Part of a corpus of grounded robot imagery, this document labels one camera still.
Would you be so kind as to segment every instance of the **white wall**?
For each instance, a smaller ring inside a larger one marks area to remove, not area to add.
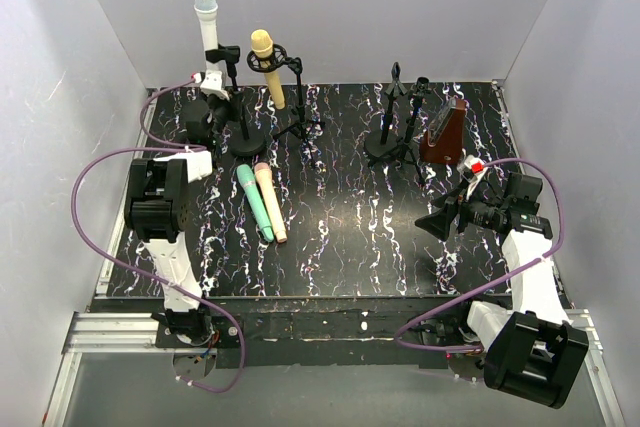
[[[560,273],[593,314],[628,425],[640,425],[639,2],[549,0],[506,83],[521,154],[560,185]]]
[[[147,86],[202,68],[193,0],[99,0]],[[546,0],[218,0],[220,40],[257,28],[304,61],[306,82],[505,78]],[[283,76],[293,82],[290,72]],[[240,82],[263,82],[243,60]]]
[[[145,92],[97,0],[0,0],[0,425],[40,425],[74,310],[101,260],[76,235],[72,182],[136,136]],[[82,187],[106,245],[127,159]]]

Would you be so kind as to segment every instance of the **brown wooden metronome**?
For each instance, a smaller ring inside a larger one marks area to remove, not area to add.
[[[429,124],[420,142],[420,158],[435,164],[457,164],[462,155],[462,137],[467,103],[451,97]]]

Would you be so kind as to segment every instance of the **microphone head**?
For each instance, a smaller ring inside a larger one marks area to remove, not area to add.
[[[216,0],[195,0],[194,7],[200,12],[212,12],[218,9]]]
[[[253,168],[253,171],[256,173],[257,179],[265,178],[267,180],[271,180],[273,178],[273,174],[271,173],[271,167],[266,162],[259,162]]]
[[[242,185],[242,188],[246,188],[252,182],[256,183],[256,177],[253,175],[253,170],[247,164],[239,165],[236,169],[236,175],[238,176],[238,182]]]
[[[271,55],[273,40],[271,40],[269,32],[262,29],[254,31],[251,34],[251,50],[253,50],[258,57],[260,57],[260,54],[263,54],[265,57]]]

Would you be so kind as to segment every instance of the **marble tabletop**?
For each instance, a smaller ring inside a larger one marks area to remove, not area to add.
[[[271,135],[295,119],[293,110],[274,109],[265,87],[246,87],[251,123],[267,134],[267,151],[247,161],[266,161],[274,174],[288,241],[267,244],[258,234],[235,169],[223,145],[214,174],[189,185],[191,217],[186,239],[191,263],[209,296],[416,296],[466,292],[505,272],[495,235],[470,226],[440,242],[416,228],[429,202],[455,187],[455,168],[422,164],[421,187],[413,166],[367,167],[362,143],[379,127],[386,108],[382,84],[305,85],[307,113],[321,118],[324,131],[312,133],[319,167],[303,161],[300,141],[290,135],[278,143]],[[165,94],[157,103],[151,130],[175,139],[182,105],[195,89]],[[295,89],[285,86],[288,105]],[[468,101],[464,144],[485,160],[514,156],[507,122],[489,83],[438,83],[420,113],[416,140],[449,96]],[[404,132],[407,98],[397,101],[393,130]],[[224,142],[231,135],[227,128]],[[496,169],[504,182],[507,169]],[[152,269],[150,255],[125,228],[117,257]],[[505,292],[507,285],[496,292]],[[160,297],[161,287],[115,267],[109,297]]]

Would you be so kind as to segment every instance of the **white microphone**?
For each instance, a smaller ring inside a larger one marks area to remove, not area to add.
[[[193,8],[200,19],[200,33],[202,34],[202,44],[204,51],[218,48],[218,29],[216,19],[218,18],[218,3],[216,0],[196,0]],[[220,70],[211,62],[207,62],[207,70]]]

